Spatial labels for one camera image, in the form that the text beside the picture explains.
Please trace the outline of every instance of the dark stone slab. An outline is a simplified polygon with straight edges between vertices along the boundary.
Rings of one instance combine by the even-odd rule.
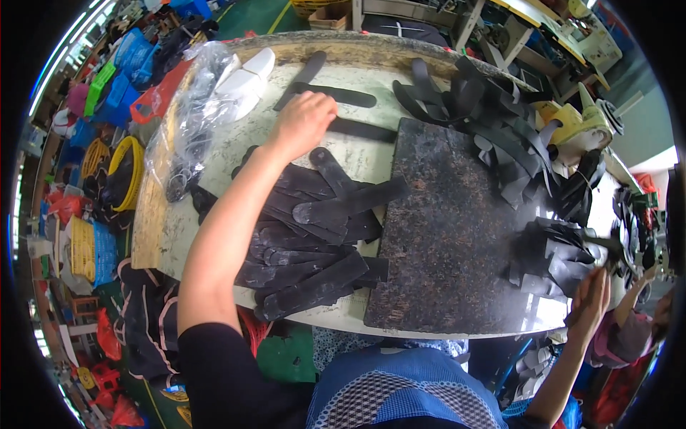
[[[468,135],[401,120],[393,176],[412,195],[388,205],[379,256],[390,261],[389,281],[371,292],[365,325],[487,336],[564,325],[564,303],[508,281],[511,238],[547,210],[513,210],[477,151]]]

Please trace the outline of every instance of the green plastic basket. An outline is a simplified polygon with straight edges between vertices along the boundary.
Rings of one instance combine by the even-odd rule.
[[[105,84],[114,76],[117,68],[112,61],[108,61],[100,70],[100,73],[95,76],[88,88],[88,97],[86,97],[86,106],[84,107],[84,116],[92,116],[95,110],[95,105],[100,98],[100,93],[105,87]]]

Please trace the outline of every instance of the fluorescent light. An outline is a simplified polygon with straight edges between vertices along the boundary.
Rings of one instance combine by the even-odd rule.
[[[67,49],[69,47],[65,46],[64,49],[62,49],[62,52],[60,52],[60,55],[55,59],[55,62],[52,64],[52,67],[50,67],[50,71],[48,71],[47,76],[43,80],[43,84],[40,86],[40,89],[36,93],[36,98],[34,99],[34,103],[31,105],[31,110],[29,110],[29,117],[31,117],[34,114],[34,111],[36,110],[36,106],[38,106],[38,102],[40,101],[40,97],[43,95],[43,91],[45,90],[45,86],[47,85],[48,81],[50,80],[49,77],[52,76],[53,73],[55,73],[55,69],[57,68],[57,65],[60,64],[60,61],[62,61],[62,58],[64,58],[64,55],[67,53]]]
[[[81,28],[79,28],[79,30],[76,33],[74,33],[74,35],[71,37],[71,40],[69,40],[69,43],[74,43],[78,36],[84,31],[84,28],[86,28],[86,26],[90,24],[91,21],[100,13],[100,11],[103,10],[103,8],[107,6],[108,3],[110,3],[111,1],[112,0],[103,1],[102,4],[88,17],[88,19],[85,20],[83,24],[81,24]]]
[[[86,16],[86,12],[83,12],[83,13],[81,13],[81,15],[79,15],[78,19],[76,19],[76,21],[74,21],[74,23],[71,24],[71,27],[69,27],[69,30],[67,30],[67,32],[64,33],[64,36],[62,36],[62,40],[60,40],[60,42],[57,44],[57,46],[55,46],[55,49],[52,51],[52,54],[50,54],[50,58],[48,58],[47,61],[45,62],[45,65],[43,66],[43,70],[40,71],[40,74],[38,75],[38,79],[36,79],[36,83],[34,84],[33,91],[31,91],[31,95],[33,95],[36,92],[36,88],[38,87],[38,83],[40,82],[40,79],[42,78],[43,74],[45,73],[45,69],[50,64],[50,61],[52,61],[52,58],[55,56],[55,54],[57,54],[57,51],[60,49],[60,46],[62,46],[64,41],[71,34],[71,31],[74,30],[74,27],[76,27],[76,25],[78,25],[79,22],[81,22],[81,20],[84,18],[84,16]]]

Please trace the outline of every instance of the cardboard box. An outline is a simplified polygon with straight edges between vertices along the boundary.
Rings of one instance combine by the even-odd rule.
[[[313,30],[345,30],[352,22],[353,6],[347,3],[334,3],[319,8],[307,19]]]

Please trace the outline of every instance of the clear plastic bag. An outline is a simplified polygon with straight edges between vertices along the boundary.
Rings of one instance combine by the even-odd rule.
[[[240,68],[238,57],[217,41],[189,51],[193,64],[145,151],[145,168],[163,187],[169,202],[183,199],[189,185],[200,180],[215,130],[235,121],[237,114],[238,100],[219,95],[214,88],[222,73]]]

